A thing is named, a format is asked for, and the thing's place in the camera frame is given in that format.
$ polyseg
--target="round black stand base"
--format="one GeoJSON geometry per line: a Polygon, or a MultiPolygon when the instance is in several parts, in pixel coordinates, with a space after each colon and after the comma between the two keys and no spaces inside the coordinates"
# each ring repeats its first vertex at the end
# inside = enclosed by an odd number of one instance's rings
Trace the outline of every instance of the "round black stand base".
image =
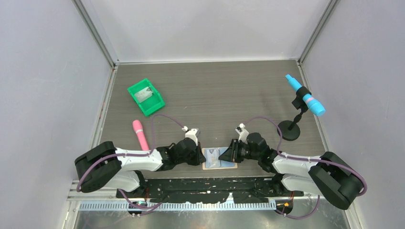
{"type": "Polygon", "coordinates": [[[292,124],[292,121],[285,120],[282,121],[280,124],[278,124],[278,127],[281,130],[281,133],[283,134],[283,139],[287,141],[294,141],[299,137],[299,134],[301,134],[301,131],[299,130],[299,127],[297,124],[295,124],[291,130],[288,129],[288,127],[292,124]]]}

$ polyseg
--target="white wall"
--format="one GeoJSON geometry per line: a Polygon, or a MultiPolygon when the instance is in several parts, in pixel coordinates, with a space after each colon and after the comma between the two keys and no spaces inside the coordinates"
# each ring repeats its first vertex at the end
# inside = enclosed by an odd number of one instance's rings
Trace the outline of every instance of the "white wall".
{"type": "Polygon", "coordinates": [[[367,229],[404,228],[405,1],[340,1],[304,69],[330,146],[366,179],[367,229]]]}
{"type": "Polygon", "coordinates": [[[94,6],[102,23],[96,26],[105,29],[120,62],[297,59],[329,3],[84,1],[94,6]]]}
{"type": "Polygon", "coordinates": [[[70,0],[0,1],[1,228],[57,228],[110,71],[70,0]]]}

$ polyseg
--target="green tray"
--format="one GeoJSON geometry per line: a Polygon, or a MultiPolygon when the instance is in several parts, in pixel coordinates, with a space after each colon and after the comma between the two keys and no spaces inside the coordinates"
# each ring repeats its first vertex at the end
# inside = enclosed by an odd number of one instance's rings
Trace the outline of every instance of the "green tray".
{"type": "Polygon", "coordinates": [[[156,90],[156,88],[150,83],[148,79],[143,79],[139,83],[129,87],[128,92],[131,94],[132,98],[138,104],[140,110],[146,117],[148,117],[149,115],[153,114],[154,112],[158,111],[159,109],[165,106],[165,102],[163,101],[162,96],[156,90]],[[153,94],[151,97],[147,98],[145,101],[140,103],[136,98],[135,94],[146,87],[149,87],[152,90],[153,94]]]}

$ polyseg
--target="reflective metal surface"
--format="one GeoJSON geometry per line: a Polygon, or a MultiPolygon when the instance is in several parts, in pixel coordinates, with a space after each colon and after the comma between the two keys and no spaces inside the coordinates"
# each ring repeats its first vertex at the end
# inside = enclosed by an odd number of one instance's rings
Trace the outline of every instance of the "reflective metal surface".
{"type": "MultiPolygon", "coordinates": [[[[291,215],[312,211],[315,199],[295,199],[291,215]]],[[[321,199],[317,212],[306,219],[288,219],[274,211],[154,212],[132,218],[126,211],[80,211],[75,229],[349,229],[344,211],[321,199]]]]}

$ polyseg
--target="microphone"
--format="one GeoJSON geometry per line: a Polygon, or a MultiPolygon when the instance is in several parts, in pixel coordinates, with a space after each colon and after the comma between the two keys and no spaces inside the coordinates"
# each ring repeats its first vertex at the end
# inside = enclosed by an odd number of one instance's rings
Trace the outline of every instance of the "microphone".
{"type": "Polygon", "coordinates": [[[139,120],[132,122],[132,127],[134,128],[135,133],[138,136],[140,147],[143,151],[149,151],[148,142],[146,141],[145,135],[143,134],[142,124],[139,120]]]}
{"type": "MultiPolygon", "coordinates": [[[[295,92],[302,87],[302,85],[291,75],[286,75],[286,78],[295,92]]],[[[323,107],[318,100],[314,99],[311,94],[306,94],[302,100],[316,116],[322,116],[325,113],[325,107],[323,107]]]]}

